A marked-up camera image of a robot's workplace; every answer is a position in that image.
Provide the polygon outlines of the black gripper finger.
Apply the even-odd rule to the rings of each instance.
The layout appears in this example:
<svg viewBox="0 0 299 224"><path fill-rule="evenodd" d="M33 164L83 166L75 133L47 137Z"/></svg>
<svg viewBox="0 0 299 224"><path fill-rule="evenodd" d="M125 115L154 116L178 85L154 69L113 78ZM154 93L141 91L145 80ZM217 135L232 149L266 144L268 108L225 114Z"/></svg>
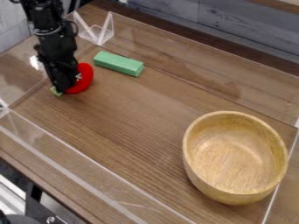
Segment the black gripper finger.
<svg viewBox="0 0 299 224"><path fill-rule="evenodd" d="M77 75L79 74L77 66L50 66L47 73L51 84L57 87L59 93L65 93L75 86Z"/></svg>

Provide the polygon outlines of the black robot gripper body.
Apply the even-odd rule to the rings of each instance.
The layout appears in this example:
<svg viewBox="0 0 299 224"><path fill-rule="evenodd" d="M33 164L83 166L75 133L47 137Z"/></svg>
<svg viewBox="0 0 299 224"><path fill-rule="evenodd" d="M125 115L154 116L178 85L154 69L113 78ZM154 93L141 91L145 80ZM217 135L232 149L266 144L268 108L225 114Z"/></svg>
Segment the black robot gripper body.
<svg viewBox="0 0 299 224"><path fill-rule="evenodd" d="M78 26L74 23L38 23L34 34L39 39L35 46L39 61L47 70L71 71L79 64L75 58L78 50Z"/></svg>

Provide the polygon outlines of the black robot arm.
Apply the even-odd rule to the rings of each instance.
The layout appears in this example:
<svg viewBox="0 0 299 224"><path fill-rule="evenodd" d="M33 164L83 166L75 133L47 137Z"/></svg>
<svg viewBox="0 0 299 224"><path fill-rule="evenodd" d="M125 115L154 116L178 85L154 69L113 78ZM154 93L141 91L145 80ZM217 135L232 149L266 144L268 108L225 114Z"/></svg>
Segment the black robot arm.
<svg viewBox="0 0 299 224"><path fill-rule="evenodd" d="M65 18L62 0L19 0L33 33L39 40L34 46L38 60L43 63L51 84L59 93L65 93L74 85L78 70L77 36L79 27Z"/></svg>

